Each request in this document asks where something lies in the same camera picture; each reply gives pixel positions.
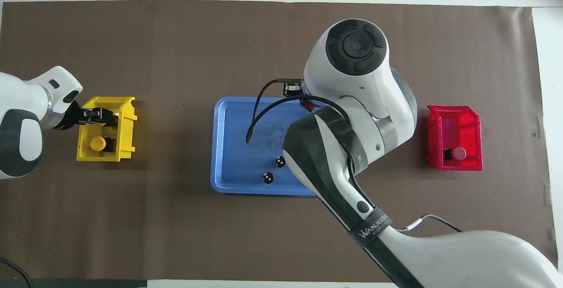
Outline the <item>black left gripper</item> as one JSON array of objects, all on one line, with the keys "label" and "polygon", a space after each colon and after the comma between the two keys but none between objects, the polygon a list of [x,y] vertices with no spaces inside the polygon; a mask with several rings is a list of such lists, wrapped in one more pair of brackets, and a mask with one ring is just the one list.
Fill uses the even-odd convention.
[{"label": "black left gripper", "polygon": [[[72,128],[76,124],[93,124],[100,122],[102,116],[115,116],[115,112],[106,108],[83,108],[73,101],[62,118],[62,130]],[[104,121],[105,127],[117,127],[118,119]]]}]

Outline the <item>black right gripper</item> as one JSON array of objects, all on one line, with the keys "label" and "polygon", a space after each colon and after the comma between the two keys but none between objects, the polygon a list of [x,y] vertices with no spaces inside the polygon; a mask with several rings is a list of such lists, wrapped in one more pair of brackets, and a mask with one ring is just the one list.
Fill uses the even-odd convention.
[{"label": "black right gripper", "polygon": [[290,97],[297,95],[304,95],[301,80],[290,80],[288,82],[284,82],[284,96]]}]

